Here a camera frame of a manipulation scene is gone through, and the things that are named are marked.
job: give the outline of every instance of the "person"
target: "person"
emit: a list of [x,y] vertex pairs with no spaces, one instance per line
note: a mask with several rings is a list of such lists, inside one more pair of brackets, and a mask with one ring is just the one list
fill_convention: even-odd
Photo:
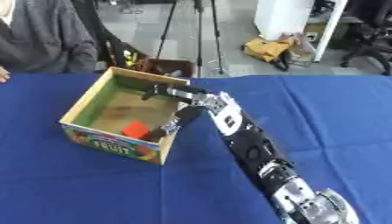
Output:
[[0,82],[13,73],[91,73],[96,57],[69,0],[0,0]]

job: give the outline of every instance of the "fruit box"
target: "fruit box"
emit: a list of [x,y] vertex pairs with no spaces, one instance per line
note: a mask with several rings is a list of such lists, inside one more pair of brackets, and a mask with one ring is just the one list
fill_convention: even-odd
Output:
[[138,120],[150,130],[165,124],[181,102],[158,95],[141,96],[155,83],[189,84],[149,73],[111,67],[61,118],[60,124],[75,143],[163,165],[176,136],[146,142],[122,135],[122,129]]

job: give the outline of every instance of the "floor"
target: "floor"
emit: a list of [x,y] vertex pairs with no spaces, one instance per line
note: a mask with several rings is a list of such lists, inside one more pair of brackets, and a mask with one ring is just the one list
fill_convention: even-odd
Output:
[[[217,0],[220,42],[225,74],[218,71],[214,23],[209,1],[203,14],[203,77],[242,76],[248,74],[377,74],[377,63],[367,58],[354,59],[351,67],[339,67],[345,53],[328,50],[320,63],[310,67],[293,66],[289,72],[253,59],[241,51],[241,45],[258,35],[253,24],[257,0]],[[141,4],[132,13],[122,14],[118,6],[101,4],[99,13],[104,24],[120,39],[137,49],[156,55],[160,37],[169,16],[170,4]],[[192,0],[178,0],[178,6],[164,45],[162,57],[195,61],[197,56],[197,14]]]

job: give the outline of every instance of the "blue tablecloth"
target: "blue tablecloth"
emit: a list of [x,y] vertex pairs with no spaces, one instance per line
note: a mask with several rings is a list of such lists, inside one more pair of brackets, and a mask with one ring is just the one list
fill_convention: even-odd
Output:
[[[14,75],[0,85],[0,223],[280,223],[207,115],[164,167],[71,143],[57,121],[96,75]],[[349,200],[361,223],[392,223],[392,80],[249,76],[194,80],[229,92],[315,189]]]

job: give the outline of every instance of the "box label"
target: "box label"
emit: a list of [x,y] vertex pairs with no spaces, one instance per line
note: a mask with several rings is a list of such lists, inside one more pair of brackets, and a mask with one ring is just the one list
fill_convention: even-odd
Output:
[[140,144],[131,139],[123,139],[71,125],[62,124],[62,127],[68,137],[77,144],[153,163],[159,164],[160,162],[159,148],[154,144]]

